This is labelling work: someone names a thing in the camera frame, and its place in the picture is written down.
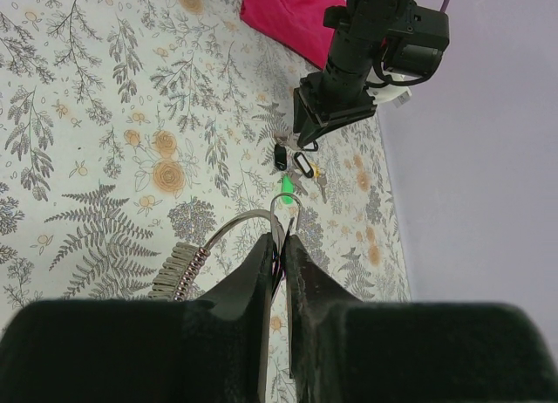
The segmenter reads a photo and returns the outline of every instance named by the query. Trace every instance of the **metal wire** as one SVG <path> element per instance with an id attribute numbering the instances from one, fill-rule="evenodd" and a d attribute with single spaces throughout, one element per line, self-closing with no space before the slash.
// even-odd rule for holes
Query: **metal wire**
<path id="1" fill-rule="evenodd" d="M 273 239 L 276 241 L 277 250 L 278 250 L 279 253 L 281 253 L 281 249 L 282 249 L 283 243 L 285 241 L 285 232 L 282 228 L 281 223 L 279 223 L 279 220 L 277 220 L 277 217 L 276 217 L 276 201 L 279 198 L 281 198 L 282 196 L 288 196 L 289 198 L 292 198 L 293 200 L 295 200 L 296 204 L 298 204 L 298 217 L 296 218 L 296 230 L 298 230 L 298 227 L 300 225 L 300 216 L 303 213 L 303 203 L 300 201 L 300 199 L 296 195 L 283 192 L 283 193 L 280 193 L 279 195 L 276 195 L 273 198 L 273 200 L 271 200 L 271 206 L 270 206 L 270 210 L 269 210 L 269 214 L 271 216 L 271 235 L 276 233 L 279 228 L 281 228 L 281 231 L 282 231 L 281 236 L 279 236 L 278 233 L 277 233 L 277 236 L 273 236 Z"/>
<path id="2" fill-rule="evenodd" d="M 237 215 L 235 218 L 223 224 L 203 247 L 197 247 L 189 243 L 178 242 L 173 248 L 171 257 L 163 263 L 163 269 L 153 280 L 152 290 L 147 294 L 153 299 L 164 299 L 181 302 L 189 298 L 195 278 L 211 255 L 210 250 L 219 242 L 233 227 L 251 218 L 265 218 L 270 221 L 272 233 L 275 234 L 274 241 L 282 242 L 285 232 L 281 223 L 273 218 L 266 209 L 254 209 Z"/>

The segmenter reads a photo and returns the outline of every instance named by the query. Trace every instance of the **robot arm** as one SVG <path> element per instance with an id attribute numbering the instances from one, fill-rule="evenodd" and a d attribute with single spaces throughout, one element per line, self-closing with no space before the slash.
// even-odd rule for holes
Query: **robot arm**
<path id="1" fill-rule="evenodd" d="M 449 45 L 445 13 L 413 0 L 347 0 L 325 11 L 323 25 L 335 30 L 325 68 L 295 89 L 294 132 L 303 147 L 322 135 L 374 115 L 366 89 L 371 71 L 386 85 L 416 85 L 438 69 Z M 384 71 L 415 77 L 394 82 Z"/>

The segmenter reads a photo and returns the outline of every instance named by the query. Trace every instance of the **metal ring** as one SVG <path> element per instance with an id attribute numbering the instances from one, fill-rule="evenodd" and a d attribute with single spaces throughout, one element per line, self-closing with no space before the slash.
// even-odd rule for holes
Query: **metal ring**
<path id="1" fill-rule="evenodd" d="M 240 224 L 241 222 L 245 222 L 246 220 L 249 220 L 251 218 L 265 218 L 272 223 L 273 227 L 274 217 L 275 216 L 272 215 L 271 212 L 269 212 L 267 209 L 252 209 L 245 213 L 239 214 L 229 222 L 223 224 L 221 228 L 218 229 L 215 234 L 211 236 L 205 246 L 203 246 L 203 249 L 211 250 L 211 248 L 213 248 L 215 244 L 219 242 L 234 226 Z M 282 236 L 283 238 L 285 237 L 285 230 L 283 230 L 281 223 L 279 223 L 279 226 L 276 227 L 276 231 L 278 231 L 278 236 Z"/>

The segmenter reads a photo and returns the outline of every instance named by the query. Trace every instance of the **key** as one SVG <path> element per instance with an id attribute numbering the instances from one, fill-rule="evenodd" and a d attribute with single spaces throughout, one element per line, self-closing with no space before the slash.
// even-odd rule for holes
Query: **key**
<path id="1" fill-rule="evenodd" d="M 277 144 L 283 147 L 288 147 L 297 152 L 301 150 L 301 148 L 296 144 L 298 142 L 298 137 L 292 132 L 283 131 L 280 133 L 274 133 L 273 138 Z"/>
<path id="2" fill-rule="evenodd" d="M 303 187 L 303 183 L 300 182 L 301 175 L 298 174 L 295 169 L 290 169 L 287 173 L 287 176 L 289 177 L 290 181 L 293 182 L 293 185 L 295 185 L 300 190 L 301 194 L 308 195 L 308 191 Z"/>
<path id="3" fill-rule="evenodd" d="M 320 175 L 317 176 L 317 184 L 320 187 L 320 190 L 322 191 L 323 203 L 327 204 L 328 197 L 325 194 L 325 186 L 328 184 L 328 178 L 325 175 L 325 172 L 321 172 Z"/>

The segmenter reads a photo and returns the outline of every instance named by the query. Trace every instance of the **orange flower print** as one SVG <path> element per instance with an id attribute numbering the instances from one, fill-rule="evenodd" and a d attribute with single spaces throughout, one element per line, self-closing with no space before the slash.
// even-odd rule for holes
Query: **orange flower print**
<path id="1" fill-rule="evenodd" d="M 113 6 L 114 5 L 113 0 L 98 0 L 97 1 L 97 3 L 101 3 L 101 2 L 105 2 L 108 6 Z"/>
<path id="2" fill-rule="evenodd" d="M 368 192 L 370 190 L 370 175 L 362 169 L 359 170 L 357 174 L 357 185 L 361 191 Z"/>
<path id="3" fill-rule="evenodd" d="M 294 217 L 298 214 L 298 207 L 289 207 L 289 215 Z"/>
<path id="4" fill-rule="evenodd" d="M 195 15 L 203 13 L 203 2 L 201 0 L 179 0 L 180 5 L 188 12 Z"/>
<path id="5" fill-rule="evenodd" d="M 372 266 L 379 266 L 380 264 L 380 249 L 376 244 L 373 244 L 368 249 L 368 259 Z"/>
<path id="6" fill-rule="evenodd" d="M 223 22 L 223 24 L 225 25 L 225 28 L 227 28 L 232 33 L 235 33 L 235 32 L 238 31 L 238 26 L 236 26 L 236 24 L 233 24 L 230 21 L 225 21 L 225 22 Z"/>
<path id="7" fill-rule="evenodd" d="M 282 329 L 282 320 L 278 316 L 273 316 L 269 321 L 269 327 L 275 333 L 276 331 L 281 331 Z"/>
<path id="8" fill-rule="evenodd" d="M 35 31 L 39 31 L 37 24 L 42 22 L 43 19 L 37 17 L 37 15 L 34 12 L 31 12 L 31 11 L 26 11 L 25 12 L 25 19 L 27 19 L 27 20 L 23 21 L 23 24 L 27 24 L 27 23 L 31 22 L 31 25 L 33 25 L 33 28 L 35 28 Z"/>
<path id="9" fill-rule="evenodd" d="M 186 176 L 180 164 L 163 160 L 157 162 L 153 168 L 153 181 L 159 189 L 178 196 L 186 184 Z"/>
<path id="10" fill-rule="evenodd" d="M 145 214 L 146 216 L 148 216 L 153 207 L 161 203 L 162 200 L 155 201 L 155 197 L 153 195 L 148 195 L 142 196 L 139 199 L 139 202 L 135 202 L 133 205 L 139 208 L 138 214 Z"/>
<path id="11" fill-rule="evenodd" d="M 137 122 L 138 124 L 151 124 L 151 121 L 146 118 L 143 113 L 133 113 L 132 117 L 128 117 L 128 123 Z"/>
<path id="12" fill-rule="evenodd" d="M 44 248 L 51 244 L 53 237 L 54 236 L 41 235 L 37 239 L 38 244 L 33 244 L 31 247 L 38 248 L 38 254 L 41 256 L 43 255 Z"/>
<path id="13" fill-rule="evenodd" d="M 341 235 L 345 238 L 348 239 L 349 238 L 349 233 L 350 233 L 350 229 L 347 226 L 343 226 L 341 228 Z"/>
<path id="14" fill-rule="evenodd" d="M 366 239 L 368 239 L 368 242 L 370 243 L 376 242 L 376 235 L 374 234 L 374 229 L 372 227 L 366 228 Z"/>
<path id="15" fill-rule="evenodd" d="M 127 130 L 124 132 L 124 139 L 130 146 L 137 147 L 141 143 L 140 133 L 136 130 Z"/>
<path id="16" fill-rule="evenodd" d="M 153 149 L 159 152 L 163 159 L 170 159 L 176 151 L 176 139 L 168 131 L 158 131 L 153 135 Z"/>
<path id="17" fill-rule="evenodd" d="M 363 168 L 363 158 L 360 156 L 360 154 L 355 154 L 352 160 L 355 162 L 356 167 L 358 167 L 359 169 Z"/>
<path id="18" fill-rule="evenodd" d="M 76 161 L 76 168 L 70 172 L 68 178 L 71 178 L 75 174 L 78 174 L 79 176 L 87 176 L 87 174 L 89 174 L 87 167 L 85 167 L 85 161 L 81 161 L 81 163 Z"/>
<path id="19" fill-rule="evenodd" d="M 168 57 L 168 51 L 162 47 L 158 47 L 157 50 L 153 50 L 153 52 L 160 56 L 163 60 L 165 59 L 165 57 Z"/>
<path id="20" fill-rule="evenodd" d="M 68 108 L 66 105 L 60 103 L 60 99 L 57 99 L 56 105 L 53 105 L 56 109 L 56 113 L 58 114 L 59 118 L 62 118 L 64 115 L 68 113 Z"/>

